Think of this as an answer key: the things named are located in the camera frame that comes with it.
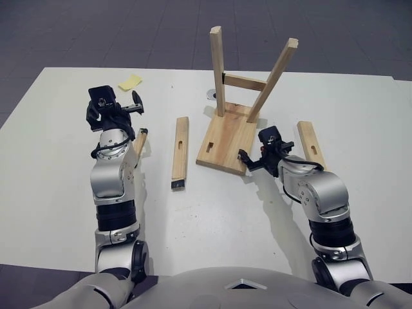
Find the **sticky note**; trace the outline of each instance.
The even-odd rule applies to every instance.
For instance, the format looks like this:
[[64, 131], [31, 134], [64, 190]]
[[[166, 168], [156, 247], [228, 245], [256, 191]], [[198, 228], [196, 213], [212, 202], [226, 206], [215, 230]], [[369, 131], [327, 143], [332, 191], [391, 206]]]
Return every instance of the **sticky note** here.
[[135, 74], [132, 74], [132, 75], [130, 75], [130, 77], [127, 81], [121, 82], [118, 86], [122, 90], [127, 91], [127, 90], [130, 90], [130, 89], [136, 87], [137, 85], [139, 85], [141, 81], [142, 81], [141, 77], [139, 77]]

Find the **silver robot arm segment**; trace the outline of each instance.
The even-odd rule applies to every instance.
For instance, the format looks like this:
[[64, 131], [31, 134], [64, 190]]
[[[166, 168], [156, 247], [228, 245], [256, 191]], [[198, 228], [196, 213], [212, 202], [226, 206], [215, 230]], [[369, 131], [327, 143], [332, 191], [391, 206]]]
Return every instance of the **silver robot arm segment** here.
[[361, 240], [353, 231], [342, 180], [318, 163], [288, 155], [294, 144], [282, 141], [275, 126], [260, 131], [259, 139], [262, 157], [253, 162], [241, 150], [239, 159], [250, 171], [265, 168], [279, 178], [285, 194], [302, 205], [312, 231], [310, 243], [318, 255], [312, 261], [317, 282], [348, 294], [354, 283], [372, 280]]
[[109, 86], [91, 88], [89, 94], [86, 119], [92, 131], [102, 130], [91, 153], [96, 159], [90, 175], [98, 223], [95, 271], [124, 276], [133, 288], [133, 283], [145, 279], [144, 264], [148, 259], [146, 244], [137, 240], [140, 224], [136, 217], [133, 171], [139, 158], [133, 149], [135, 132], [130, 118], [132, 112], [144, 112], [143, 104], [133, 91], [135, 104], [122, 108]]
[[138, 240], [133, 171], [139, 157], [133, 149], [135, 132], [131, 112], [142, 114], [140, 97], [132, 92], [134, 105], [122, 108], [110, 86], [89, 89], [91, 101], [86, 120], [100, 131], [100, 142], [91, 152], [96, 164], [90, 182], [97, 210], [95, 272], [38, 309], [117, 309], [146, 278], [147, 245]]

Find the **white table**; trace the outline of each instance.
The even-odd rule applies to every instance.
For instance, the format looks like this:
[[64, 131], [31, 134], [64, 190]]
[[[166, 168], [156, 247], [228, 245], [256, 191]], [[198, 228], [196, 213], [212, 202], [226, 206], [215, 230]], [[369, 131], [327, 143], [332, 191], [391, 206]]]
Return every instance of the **white table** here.
[[[136, 177], [152, 274], [211, 266], [261, 267], [313, 279], [301, 206], [265, 171], [234, 176], [195, 164], [215, 101], [211, 71], [46, 68], [0, 130], [0, 263], [93, 271], [95, 206], [89, 184], [98, 141], [85, 120], [88, 88], [136, 73], [149, 129]], [[266, 79], [265, 72], [238, 74]], [[227, 100], [257, 93], [227, 87]], [[176, 117], [189, 116], [184, 192], [172, 192]], [[314, 123], [328, 167], [346, 183], [351, 216], [375, 279], [411, 281], [412, 108], [391, 77], [285, 73], [261, 110], [303, 156], [296, 124]], [[259, 157], [257, 138], [251, 157]]]

